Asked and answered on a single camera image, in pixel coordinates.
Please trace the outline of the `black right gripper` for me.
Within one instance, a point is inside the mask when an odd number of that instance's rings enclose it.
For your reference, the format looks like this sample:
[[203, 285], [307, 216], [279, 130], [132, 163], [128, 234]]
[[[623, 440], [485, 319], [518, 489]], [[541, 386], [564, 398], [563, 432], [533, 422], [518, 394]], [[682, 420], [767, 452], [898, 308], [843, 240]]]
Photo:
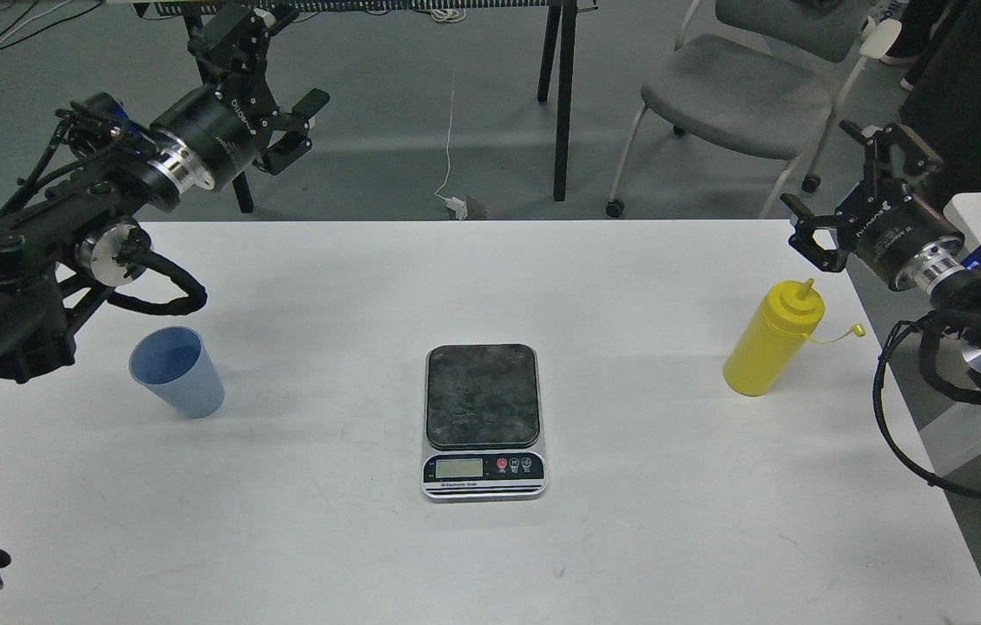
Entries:
[[[841, 203], [841, 217], [816, 216], [797, 195], [781, 194], [795, 217], [788, 245], [825, 273], [844, 272], [849, 253], [855, 253], [893, 292], [908, 290], [915, 286], [910, 265], [919, 254], [955, 254], [964, 246], [965, 236], [915, 197], [945, 168], [945, 160], [906, 124], [863, 128], [841, 120], [839, 129], [864, 148], [859, 194]], [[816, 231], [840, 227], [841, 248], [816, 241]]]

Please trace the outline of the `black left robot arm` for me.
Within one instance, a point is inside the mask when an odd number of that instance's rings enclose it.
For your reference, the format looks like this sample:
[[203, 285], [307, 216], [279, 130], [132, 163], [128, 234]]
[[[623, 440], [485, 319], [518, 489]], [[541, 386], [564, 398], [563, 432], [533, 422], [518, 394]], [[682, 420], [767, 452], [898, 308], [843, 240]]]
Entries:
[[311, 150], [313, 89], [284, 110], [266, 82], [272, 40], [299, 17], [288, 1], [224, 3], [190, 33], [207, 76], [149, 124], [113, 96], [56, 111], [30, 174], [0, 209], [0, 379], [23, 384], [75, 361], [75, 336], [102, 305], [185, 316], [205, 287], [155, 252], [136, 221], [190, 188], [217, 191], [249, 166], [277, 175]]

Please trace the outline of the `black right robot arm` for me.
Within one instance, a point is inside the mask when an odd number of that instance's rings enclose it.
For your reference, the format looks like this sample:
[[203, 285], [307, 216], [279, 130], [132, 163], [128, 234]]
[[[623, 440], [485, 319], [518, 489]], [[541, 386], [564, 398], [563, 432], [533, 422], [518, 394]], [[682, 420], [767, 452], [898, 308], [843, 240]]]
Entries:
[[923, 185], [943, 169], [942, 158], [905, 124], [864, 129], [841, 120], [841, 130], [864, 149], [863, 177], [831, 214], [817, 216], [799, 197], [782, 194], [793, 213], [789, 244], [821, 272], [843, 272], [859, 258], [893, 292], [918, 288], [930, 311], [900, 320], [877, 359], [872, 408], [892, 454], [927, 485], [981, 501], [981, 491], [939, 477], [903, 452], [885, 419], [883, 389], [888, 361], [913, 333], [919, 335], [918, 368], [938, 394], [981, 406], [981, 245], [967, 260], [962, 231], [926, 198]]

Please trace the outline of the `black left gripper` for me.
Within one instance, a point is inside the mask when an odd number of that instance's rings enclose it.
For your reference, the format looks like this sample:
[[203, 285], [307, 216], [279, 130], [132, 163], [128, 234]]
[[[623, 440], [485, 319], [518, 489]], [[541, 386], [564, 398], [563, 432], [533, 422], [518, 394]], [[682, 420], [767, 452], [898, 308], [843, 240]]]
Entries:
[[[309, 132], [331, 96], [312, 89], [289, 111], [249, 119], [238, 96], [270, 96], [267, 52], [274, 36], [299, 16], [292, 5], [253, 8], [226, 3], [208, 23], [190, 29], [188, 53], [201, 86], [152, 122], [155, 154], [149, 171], [172, 193], [192, 187], [237, 193], [247, 188], [251, 163], [277, 175], [312, 149]], [[218, 90], [226, 90], [224, 95]]]

